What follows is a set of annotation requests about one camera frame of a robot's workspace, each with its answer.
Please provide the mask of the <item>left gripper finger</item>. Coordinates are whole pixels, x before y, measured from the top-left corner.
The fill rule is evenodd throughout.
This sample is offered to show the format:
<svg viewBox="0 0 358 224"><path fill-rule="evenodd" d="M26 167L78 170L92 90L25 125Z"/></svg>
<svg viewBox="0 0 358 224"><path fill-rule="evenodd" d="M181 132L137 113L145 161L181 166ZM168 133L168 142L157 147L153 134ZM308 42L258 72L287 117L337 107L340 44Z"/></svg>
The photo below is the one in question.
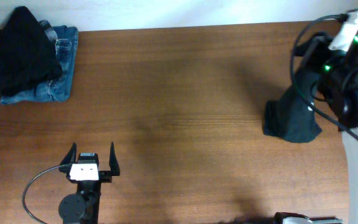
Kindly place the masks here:
<svg viewBox="0 0 358 224"><path fill-rule="evenodd" d="M74 142L66 154L66 156L62 159L60 165L68 165L72 164L76 161L76 143Z"/></svg>
<svg viewBox="0 0 358 224"><path fill-rule="evenodd" d="M112 176L120 176L121 170L119 167L119 163L117 161L116 152L114 148L114 143L111 143L110 153L109 153L109 166Z"/></svg>

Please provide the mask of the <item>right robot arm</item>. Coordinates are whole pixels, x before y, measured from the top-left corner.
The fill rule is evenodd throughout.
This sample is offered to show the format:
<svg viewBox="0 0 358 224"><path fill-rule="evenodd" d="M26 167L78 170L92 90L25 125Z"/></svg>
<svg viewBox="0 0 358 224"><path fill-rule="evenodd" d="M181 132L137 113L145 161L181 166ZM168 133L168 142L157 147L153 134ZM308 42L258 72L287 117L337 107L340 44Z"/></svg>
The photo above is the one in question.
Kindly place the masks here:
<svg viewBox="0 0 358 224"><path fill-rule="evenodd" d="M300 78L291 71L291 82L302 102L313 107L300 89L300 82L311 72L317 80L306 86L306 92L319 91L337 116L332 119L316 110L342 132L349 174L349 223L358 223L358 25L343 23L332 41L315 37L307 48L298 69Z"/></svg>

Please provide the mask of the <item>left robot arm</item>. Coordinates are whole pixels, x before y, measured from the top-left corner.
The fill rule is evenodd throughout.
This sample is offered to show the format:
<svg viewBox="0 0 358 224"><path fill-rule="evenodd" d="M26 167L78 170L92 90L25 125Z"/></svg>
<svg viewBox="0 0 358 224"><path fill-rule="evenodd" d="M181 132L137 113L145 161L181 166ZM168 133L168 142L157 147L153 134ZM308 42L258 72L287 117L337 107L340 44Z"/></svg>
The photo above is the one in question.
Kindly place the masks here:
<svg viewBox="0 0 358 224"><path fill-rule="evenodd" d="M113 177L121 174L114 144L110 146L109 167L99 170L97 153L77 154L76 144L72 144L58 168L76 184L76 192L65 196L58 206L63 224L98 224L101 185L111 183Z"/></svg>

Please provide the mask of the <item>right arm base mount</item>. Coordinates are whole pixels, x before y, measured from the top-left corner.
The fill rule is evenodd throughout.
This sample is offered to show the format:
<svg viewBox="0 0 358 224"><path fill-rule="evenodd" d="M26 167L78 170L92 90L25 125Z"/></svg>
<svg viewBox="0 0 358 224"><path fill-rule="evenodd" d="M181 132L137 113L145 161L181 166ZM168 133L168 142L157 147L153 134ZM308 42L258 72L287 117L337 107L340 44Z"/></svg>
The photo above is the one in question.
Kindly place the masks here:
<svg viewBox="0 0 358 224"><path fill-rule="evenodd" d="M310 218L303 214L277 212L273 224L343 224L338 218Z"/></svg>

